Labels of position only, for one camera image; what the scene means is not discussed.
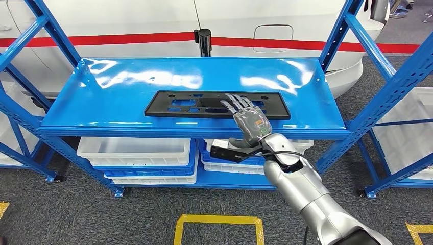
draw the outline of blue storage tray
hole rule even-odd
[[[194,174],[197,140],[191,139],[187,166],[94,166],[107,177],[125,176],[189,176]]]
[[[210,156],[210,152],[206,149],[206,142],[203,139],[199,140],[199,150],[201,154],[201,160],[204,162],[215,162],[215,163],[230,163],[230,164],[242,164],[242,165],[264,165],[264,157],[247,158],[242,162],[232,162],[222,160]]]

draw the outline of black post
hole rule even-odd
[[[200,30],[194,30],[196,43],[200,46],[200,56],[201,57],[208,57],[210,56],[210,51],[212,50],[212,44],[210,42],[211,35],[209,29],[200,29]]]

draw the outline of silver robot arm segment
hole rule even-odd
[[[269,152],[296,151],[281,134],[260,141]],[[294,171],[287,171],[296,166]],[[329,194],[310,163],[293,154],[275,154],[264,164],[266,178],[275,185],[295,212],[303,217],[322,245],[391,244],[383,235],[368,228],[347,213]]]

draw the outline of red stripe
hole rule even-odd
[[[106,44],[130,44],[151,42],[174,42],[192,41],[193,32],[179,33],[146,33],[146,34],[121,34],[121,35],[98,35],[98,36],[72,36],[70,41],[75,46],[83,45],[106,45]],[[15,38],[0,38],[0,47],[8,47]],[[252,39],[233,37],[212,37],[212,45],[234,46],[234,47],[269,47],[289,48],[293,50],[322,50],[325,42],[319,41],[295,41],[274,39]],[[26,47],[53,47],[56,46],[51,37],[33,38]],[[394,44],[378,43],[377,46],[384,53],[412,54],[418,44]],[[359,43],[345,42],[340,45],[339,51],[363,52]]]

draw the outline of car body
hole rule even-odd
[[[376,39],[387,21],[389,4],[365,1],[357,19]],[[326,41],[344,0],[45,0],[45,3],[67,36],[175,33],[208,28],[216,37]],[[0,0],[0,12],[0,38],[17,37],[35,20],[23,0]],[[41,30],[36,37],[47,36]],[[344,42],[357,42],[357,39],[349,31]],[[76,49],[82,57],[199,55],[199,47],[193,41],[80,45]],[[318,57],[320,52],[212,47],[213,56]],[[334,97],[346,92],[359,79],[363,55],[362,52],[336,54],[326,74]],[[57,47],[26,47],[13,64],[48,97],[56,97],[73,71]],[[11,80],[5,73],[0,79]]]

